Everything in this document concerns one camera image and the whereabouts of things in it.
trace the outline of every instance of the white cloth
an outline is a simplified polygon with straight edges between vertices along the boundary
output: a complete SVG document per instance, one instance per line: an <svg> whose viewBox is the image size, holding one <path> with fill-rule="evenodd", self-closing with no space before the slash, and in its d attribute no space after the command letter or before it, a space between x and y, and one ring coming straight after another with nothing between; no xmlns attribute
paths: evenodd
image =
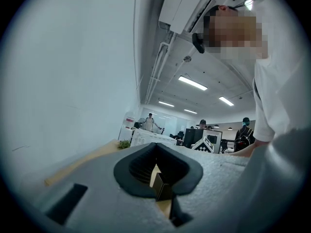
<svg viewBox="0 0 311 233"><path fill-rule="evenodd" d="M146 130L152 131L153 123L154 123L153 118L148 117L148 118L146 119L146 124L145 124Z"/></svg>
<svg viewBox="0 0 311 233"><path fill-rule="evenodd" d="M254 87L254 137L269 142L302 126L297 119L299 113L303 113L299 117L307 117L310 122L309 115L306 115L309 111L302 110L299 104L310 98L306 97L307 93L300 97L301 92L293 83L295 81L297 84L302 73L307 72L304 67L310 64L309 45L303 39L303 29L284 0L255 0L253 11L257 23L261 23L263 38L268 41L269 56L267 59L256 60L255 64L254 81L258 93ZM289 86L292 94L284 94L282 90L289 90Z"/></svg>

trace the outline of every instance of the person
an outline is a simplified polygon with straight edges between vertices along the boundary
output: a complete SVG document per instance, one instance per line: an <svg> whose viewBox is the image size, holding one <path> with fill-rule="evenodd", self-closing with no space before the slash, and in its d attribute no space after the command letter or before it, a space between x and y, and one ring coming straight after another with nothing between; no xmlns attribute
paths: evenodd
<svg viewBox="0 0 311 233"><path fill-rule="evenodd" d="M155 120L152 118L152 113L149 113L149 117L147 117L146 120L145 120L145 128L146 128L146 130L152 131L153 124L155 124L158 127L158 129L161 129L156 124Z"/></svg>
<svg viewBox="0 0 311 233"><path fill-rule="evenodd" d="M203 28L204 46L243 47L256 59L256 140L232 153L245 157L279 135L311 123L307 37L284 0L252 1L256 17L245 16L244 11L234 7L217 5L205 15Z"/></svg>
<svg viewBox="0 0 311 233"><path fill-rule="evenodd" d="M205 129L205 127L206 127L206 121L204 119L202 119L200 121L200 129Z"/></svg>
<svg viewBox="0 0 311 233"><path fill-rule="evenodd" d="M238 130L235 136L234 152L241 151L245 147L248 147L255 142L253 130L248 127L249 123L249 118L244 117L242 122L242 128Z"/></svg>

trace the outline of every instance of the air conditioning unit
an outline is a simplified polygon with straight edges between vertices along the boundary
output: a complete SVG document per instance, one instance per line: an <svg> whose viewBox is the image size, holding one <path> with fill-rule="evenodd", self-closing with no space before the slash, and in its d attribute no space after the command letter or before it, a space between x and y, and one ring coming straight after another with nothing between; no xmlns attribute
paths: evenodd
<svg viewBox="0 0 311 233"><path fill-rule="evenodd" d="M159 21L170 25L170 30L181 34L194 33L215 0L164 0Z"/></svg>

